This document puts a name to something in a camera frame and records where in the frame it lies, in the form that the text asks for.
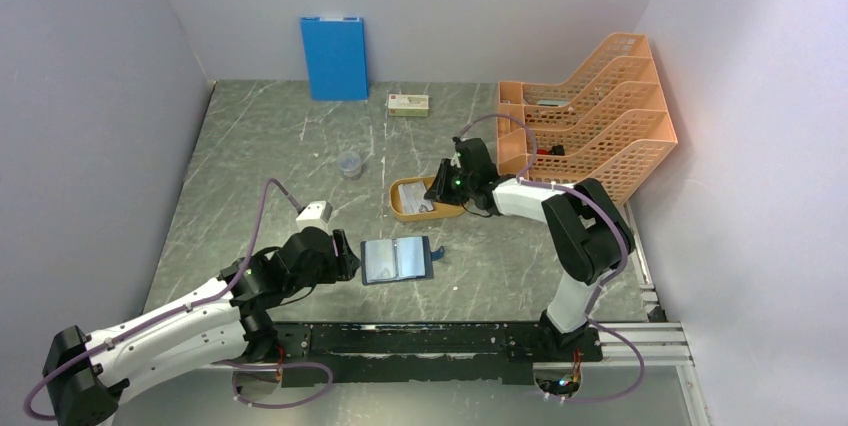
gray marble table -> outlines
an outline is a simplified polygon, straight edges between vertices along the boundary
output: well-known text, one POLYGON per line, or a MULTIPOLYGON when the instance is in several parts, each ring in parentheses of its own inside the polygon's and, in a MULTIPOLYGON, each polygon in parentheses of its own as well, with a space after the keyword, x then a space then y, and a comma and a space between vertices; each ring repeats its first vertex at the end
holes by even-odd
MULTIPOLYGON (((435 278, 363 286, 319 286, 307 299, 272 310, 275 320, 533 320, 562 274, 544 224, 517 217, 401 223, 388 206, 393 181, 432 176, 453 153, 451 136, 494 108, 493 84, 376 83, 368 101, 313 102, 305 82, 218 82, 153 280, 145 310, 190 292, 243 255, 261 184, 278 178, 303 204, 329 200, 332 227, 356 251, 360 241, 427 235, 445 257, 435 278), (429 118, 388 117, 390 92, 429 94, 429 118), (343 180, 339 152, 364 158, 361 178, 343 180)), ((470 135, 494 145, 493 123, 470 135)), ((295 212, 271 192, 257 247, 282 245, 295 212)), ((638 267, 628 266, 601 297, 602 321, 643 321, 638 267)))

blue folder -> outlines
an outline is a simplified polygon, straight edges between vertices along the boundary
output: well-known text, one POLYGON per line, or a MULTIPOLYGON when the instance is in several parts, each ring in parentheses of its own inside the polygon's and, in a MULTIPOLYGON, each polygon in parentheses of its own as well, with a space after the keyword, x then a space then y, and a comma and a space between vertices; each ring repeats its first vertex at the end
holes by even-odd
POLYGON ((362 18, 301 18, 300 31, 312 99, 368 99, 362 18))

small cardboard box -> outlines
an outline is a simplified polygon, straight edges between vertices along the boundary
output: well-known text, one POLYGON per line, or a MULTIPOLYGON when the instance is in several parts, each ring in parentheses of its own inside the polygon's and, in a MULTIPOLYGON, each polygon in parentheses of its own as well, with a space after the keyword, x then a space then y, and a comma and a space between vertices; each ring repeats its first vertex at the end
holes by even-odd
POLYGON ((426 118, 430 115, 430 96, 426 94, 390 94, 386 99, 389 116, 426 118))

cable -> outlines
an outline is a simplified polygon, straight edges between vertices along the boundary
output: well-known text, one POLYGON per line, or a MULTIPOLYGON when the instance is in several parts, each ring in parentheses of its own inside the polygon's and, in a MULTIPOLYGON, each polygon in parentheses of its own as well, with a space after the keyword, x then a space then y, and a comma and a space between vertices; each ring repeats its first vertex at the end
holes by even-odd
MULTIPOLYGON (((186 306, 178 306, 178 307, 175 307, 175 308, 170 309, 168 311, 164 311, 160 314, 157 314, 156 316, 148 319, 147 321, 144 321, 144 322, 138 324, 137 326, 132 327, 132 328, 128 329, 127 331, 115 336, 115 338, 112 339, 112 344, 121 343, 121 342, 127 340, 128 338, 135 336, 136 334, 138 334, 142 331, 145 331, 148 328, 150 328, 151 326, 158 324, 158 323, 160 323, 160 322, 162 322, 162 321, 164 321, 164 320, 166 320, 166 319, 168 319, 168 318, 170 318, 170 317, 172 317, 172 316, 174 316, 174 315, 176 315, 180 312, 183 312, 183 311, 186 311, 186 310, 191 310, 191 309, 194 309, 196 307, 203 306, 203 305, 218 301, 219 299, 223 298, 227 293, 229 293, 235 287, 235 285, 239 282, 239 280, 241 280, 241 277, 244 275, 244 272, 245 272, 245 270, 247 270, 247 266, 250 263, 250 258, 251 258, 251 256, 253 256, 253 250, 256 247, 256 240, 259 237, 259 225, 262 223, 262 211, 265 209, 265 198, 268 196, 268 188, 272 184, 275 185, 277 188, 280 189, 280 191, 283 192, 283 194, 289 199, 289 202, 292 203, 292 206, 294 206, 295 209, 298 210, 298 212, 303 210, 303 207, 300 206, 300 203, 298 203, 297 200, 295 200, 294 197, 291 194, 289 194, 288 190, 285 187, 283 187, 283 185, 279 181, 277 181, 274 178, 269 178, 267 181, 265 181, 265 185, 262 188, 262 195, 259 198, 259 211, 256 214, 256 220, 254 220, 254 222, 253 222, 253 232, 250 235, 250 241, 248 241, 247 253, 245 253, 244 260, 241 262, 241 265, 239 265, 239 269, 236 272, 235 276, 233 276, 233 279, 231 279, 230 282, 227 283, 227 286, 224 287, 218 293, 213 294, 212 296, 209 296, 208 298, 202 298, 202 299, 199 299, 197 301, 191 302, 186 306)), ((56 416, 41 414, 41 413, 36 412, 34 409, 32 409, 32 401, 33 401, 33 399, 35 399, 35 396, 42 389, 44 389, 44 387, 47 386, 47 384, 49 384, 51 381, 56 379, 59 375, 61 375, 62 373, 64 373, 68 369, 72 368, 74 365, 76 365, 80 361, 84 361, 88 358, 91 358, 93 356, 96 356, 96 355, 102 353, 103 351, 106 350, 107 347, 108 346, 106 345, 106 343, 98 344, 97 346, 94 346, 93 348, 86 350, 84 353, 80 353, 77 356, 74 356, 73 358, 68 360, 66 363, 61 364, 58 368, 56 368, 55 370, 50 372, 50 374, 48 374, 47 376, 42 378, 41 381, 39 381, 35 385, 35 387, 33 387, 32 390, 30 390, 30 392, 27 393, 26 398, 24 398, 24 414, 26 414, 27 416, 29 416, 32 419, 36 419, 36 420, 39 420, 39 421, 55 421, 56 416)))
POLYGON ((315 291, 315 285, 312 285, 312 289, 310 289, 308 293, 304 294, 303 296, 301 296, 297 299, 292 299, 291 301, 286 301, 285 303, 282 303, 280 306, 286 306, 288 304, 296 303, 296 302, 298 302, 302 299, 306 299, 310 294, 312 294, 312 291, 315 291))
POLYGON ((492 217, 491 213, 489 213, 489 215, 486 216, 486 215, 482 215, 480 213, 475 213, 474 211, 469 211, 468 208, 465 207, 465 203, 462 203, 462 209, 464 209, 466 213, 473 214, 474 216, 480 216, 481 218, 491 218, 492 217))
POLYGON ((589 197, 586 196, 585 194, 583 194, 580 191, 577 191, 573 188, 568 188, 568 187, 561 185, 561 184, 551 185, 550 183, 541 183, 541 182, 538 182, 538 181, 529 181, 529 180, 526 180, 526 179, 523 178, 524 173, 529 172, 530 167, 536 161, 536 137, 533 134, 533 131, 530 128, 528 128, 527 125, 524 124, 518 118, 516 118, 514 116, 510 116, 508 114, 501 114, 501 113, 484 114, 482 116, 477 117, 476 119, 474 119, 470 123, 466 124, 465 127, 463 127, 459 131, 458 136, 462 137, 462 135, 464 135, 466 132, 468 132, 468 130, 471 129, 472 126, 474 126, 475 124, 479 123, 480 121, 482 121, 484 119, 488 119, 488 118, 505 118, 505 119, 508 119, 508 120, 510 120, 514 123, 517 123, 522 128, 524 128, 524 131, 527 132, 527 135, 530 138, 530 144, 532 145, 532 148, 533 148, 533 154, 530 158, 530 161, 527 162, 527 166, 525 166, 524 169, 519 171, 518 174, 516 175, 519 184, 525 184, 527 186, 532 186, 532 187, 536 187, 536 188, 544 188, 544 189, 550 189, 551 187, 553 187, 554 189, 558 189, 558 190, 564 192, 565 194, 570 194, 570 195, 576 197, 577 199, 579 199, 580 201, 585 203, 587 206, 589 206, 595 213, 597 213, 598 217, 601 218, 601 221, 603 221, 604 224, 606 224, 606 226, 610 229, 610 232, 612 232, 613 237, 615 237, 615 241, 616 241, 616 243, 618 243, 619 253, 621 254, 621 262, 619 263, 618 268, 616 268, 615 271, 612 272, 612 274, 610 274, 609 276, 606 276, 605 278, 602 278, 600 281, 598 281, 598 286, 595 288, 594 291, 592 291, 592 295, 589 296, 589 301, 587 301, 587 303, 586 303, 586 308, 583 310, 583 314, 586 315, 586 321, 589 324, 591 324, 592 326, 595 326, 600 331, 604 331, 606 333, 609 333, 609 334, 615 336, 616 338, 620 339, 624 344, 626 344, 630 349, 633 350, 633 353, 636 354, 636 358, 639 360, 639 376, 637 376, 637 378, 633 382, 633 384, 631 384, 627 388, 625 388, 625 389, 623 389, 623 390, 621 390, 621 391, 619 391, 618 393, 615 393, 615 394, 611 394, 611 395, 608 395, 608 396, 602 396, 602 397, 599 397, 599 398, 563 398, 563 399, 567 403, 587 404, 587 403, 603 403, 603 402, 606 402, 606 401, 612 401, 612 400, 619 399, 619 398, 622 398, 624 396, 627 396, 628 394, 635 391, 642 384, 642 381, 645 379, 645 360, 642 358, 642 355, 639 353, 639 350, 636 348, 635 344, 630 342, 627 338, 625 338, 624 336, 622 336, 618 332, 613 331, 612 329, 607 328, 606 326, 601 326, 597 321, 595 321, 595 320, 593 320, 592 318, 589 317, 589 315, 592 313, 592 308, 595 307, 595 303, 598 301, 598 298, 600 297, 601 292, 606 287, 606 285, 610 281, 612 281, 613 279, 618 277, 618 275, 620 275, 622 272, 624 272, 625 268, 627 268, 627 262, 628 262, 627 260, 628 260, 628 256, 629 256, 629 253, 627 251, 627 243, 625 242, 624 237, 621 235, 621 231, 618 230, 618 227, 615 225, 615 222, 612 220, 612 218, 610 218, 609 215, 606 212, 604 212, 604 210, 600 206, 598 206, 594 201, 589 199, 589 197))
MULTIPOLYGON (((246 371, 269 371, 269 370, 276 369, 276 365, 264 366, 264 365, 253 365, 253 364, 238 364, 238 363, 234 363, 232 361, 218 361, 215 364, 223 364, 225 366, 230 366, 230 367, 233 367, 233 368, 236 368, 236 369, 243 369, 243 370, 246 370, 246 371)), ((288 408, 296 408, 296 407, 302 406, 306 403, 311 403, 312 401, 315 401, 316 399, 320 398, 321 396, 324 396, 325 394, 327 394, 327 392, 329 392, 330 386, 333 385, 333 371, 330 368, 328 368, 326 365, 321 364, 321 363, 312 363, 312 362, 305 361, 305 362, 302 362, 302 363, 284 364, 282 366, 282 369, 296 369, 296 368, 311 368, 311 369, 320 369, 321 371, 324 371, 325 373, 327 373, 327 384, 325 384, 324 387, 321 388, 321 390, 318 391, 317 393, 313 394, 312 396, 309 396, 308 398, 301 399, 300 401, 295 401, 293 403, 286 403, 286 404, 264 404, 264 403, 254 403, 252 401, 248 401, 241 394, 239 394, 238 386, 236 385, 236 377, 235 377, 235 375, 233 375, 233 380, 232 380, 233 399, 240 402, 241 404, 245 404, 245 405, 247 405, 249 407, 253 407, 253 408, 259 408, 259 409, 288 409, 288 408)))

orange basket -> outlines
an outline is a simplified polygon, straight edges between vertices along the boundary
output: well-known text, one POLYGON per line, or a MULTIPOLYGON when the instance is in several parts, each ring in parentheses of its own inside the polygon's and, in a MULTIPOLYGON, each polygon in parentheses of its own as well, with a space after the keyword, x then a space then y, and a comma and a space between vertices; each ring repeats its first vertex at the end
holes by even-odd
MULTIPOLYGON (((571 183, 595 178, 619 205, 677 145, 644 35, 609 36, 560 85, 502 81, 496 101, 498 112, 520 118, 530 127, 537 148, 562 145, 565 149, 564 156, 539 155, 528 179, 571 183), (596 71, 594 78, 587 79, 596 71), (542 99, 570 102, 528 104, 542 99)), ((515 174, 523 169, 532 153, 524 129, 499 118, 497 138, 498 171, 515 174)))

